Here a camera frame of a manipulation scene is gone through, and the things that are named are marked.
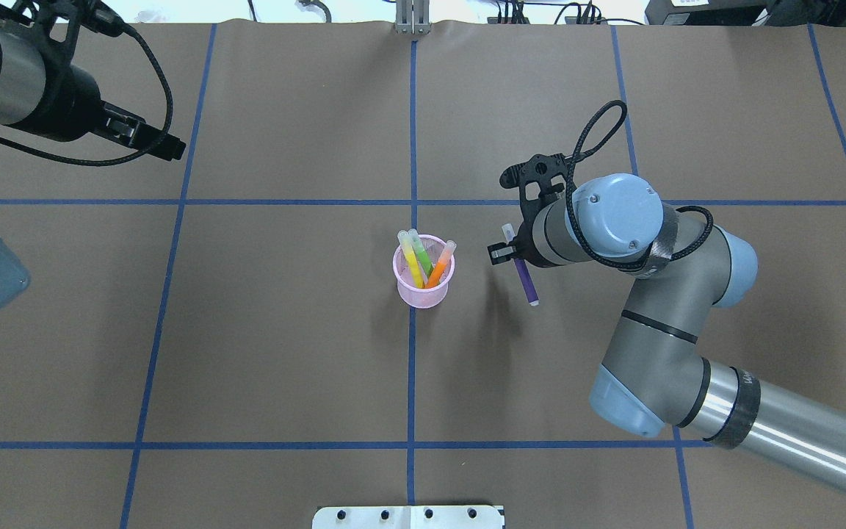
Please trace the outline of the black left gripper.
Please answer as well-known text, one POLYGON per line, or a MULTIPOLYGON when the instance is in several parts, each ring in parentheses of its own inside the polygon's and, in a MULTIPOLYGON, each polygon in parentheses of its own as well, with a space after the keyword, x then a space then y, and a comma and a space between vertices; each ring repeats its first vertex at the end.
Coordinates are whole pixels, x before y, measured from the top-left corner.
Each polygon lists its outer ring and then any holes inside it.
POLYGON ((181 160, 186 144, 144 118, 103 101, 97 81, 75 65, 45 70, 43 99, 26 119, 28 133, 57 142, 80 140, 104 125, 104 139, 164 161, 181 160))

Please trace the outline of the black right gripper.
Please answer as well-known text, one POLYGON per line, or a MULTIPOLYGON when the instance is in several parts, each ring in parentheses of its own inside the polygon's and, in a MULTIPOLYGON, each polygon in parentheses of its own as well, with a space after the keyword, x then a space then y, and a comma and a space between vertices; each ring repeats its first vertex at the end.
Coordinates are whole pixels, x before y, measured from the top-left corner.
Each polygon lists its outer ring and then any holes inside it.
POLYGON ((522 258, 533 267, 553 267, 550 259, 552 248, 546 228, 548 212, 548 209, 541 209, 531 220, 524 218, 518 228, 515 244, 511 241, 489 245, 488 254, 491 265, 500 265, 522 258))

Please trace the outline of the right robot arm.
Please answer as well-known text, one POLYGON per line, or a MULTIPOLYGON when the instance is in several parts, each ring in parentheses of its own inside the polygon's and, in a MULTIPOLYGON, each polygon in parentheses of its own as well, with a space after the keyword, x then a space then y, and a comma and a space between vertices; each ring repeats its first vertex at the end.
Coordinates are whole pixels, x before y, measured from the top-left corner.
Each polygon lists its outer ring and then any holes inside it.
POLYGON ((494 264, 600 262, 634 279, 590 393, 602 419, 639 436, 665 426, 740 450, 846 493, 846 413, 696 352, 713 308, 738 303, 756 280, 752 245, 674 208, 644 179, 614 173, 582 185, 507 172, 523 223, 491 245, 494 264))

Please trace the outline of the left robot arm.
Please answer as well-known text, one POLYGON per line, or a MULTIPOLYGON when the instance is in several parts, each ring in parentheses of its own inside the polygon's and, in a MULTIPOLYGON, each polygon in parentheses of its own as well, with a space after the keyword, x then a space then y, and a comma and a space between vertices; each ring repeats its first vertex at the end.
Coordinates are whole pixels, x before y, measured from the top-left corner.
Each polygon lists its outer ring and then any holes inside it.
MULTIPOLYGON (((47 153, 0 135, 0 146, 62 165, 107 168, 151 155, 164 161, 184 156, 186 143, 171 133, 173 93, 160 61, 137 28, 103 1, 15 1, 0 4, 0 125, 54 142, 97 135, 127 148, 111 159, 80 159, 47 153), (104 100, 93 75, 73 62, 82 30, 130 37, 158 78, 164 97, 162 125, 104 100)), ((31 282, 26 265, 0 237, 0 309, 31 282)))

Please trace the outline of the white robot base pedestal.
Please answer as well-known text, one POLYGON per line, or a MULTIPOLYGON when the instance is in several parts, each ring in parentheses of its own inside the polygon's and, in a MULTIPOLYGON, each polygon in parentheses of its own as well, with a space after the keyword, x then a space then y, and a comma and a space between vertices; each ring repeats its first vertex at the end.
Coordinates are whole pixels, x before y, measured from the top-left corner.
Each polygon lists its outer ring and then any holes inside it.
POLYGON ((312 528, 506 528, 495 505, 327 506, 313 516, 312 528))

